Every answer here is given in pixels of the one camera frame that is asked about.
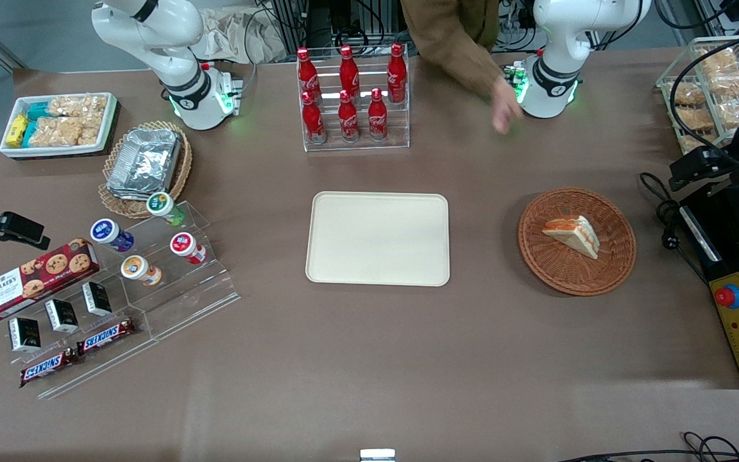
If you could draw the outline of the person left hand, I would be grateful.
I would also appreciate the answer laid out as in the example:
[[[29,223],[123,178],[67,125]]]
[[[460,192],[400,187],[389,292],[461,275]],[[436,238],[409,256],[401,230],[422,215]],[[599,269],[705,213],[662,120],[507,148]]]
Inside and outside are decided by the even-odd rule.
[[[499,77],[491,87],[491,121],[493,128],[500,134],[507,134],[510,124],[523,116],[521,105],[517,102],[515,89]]]

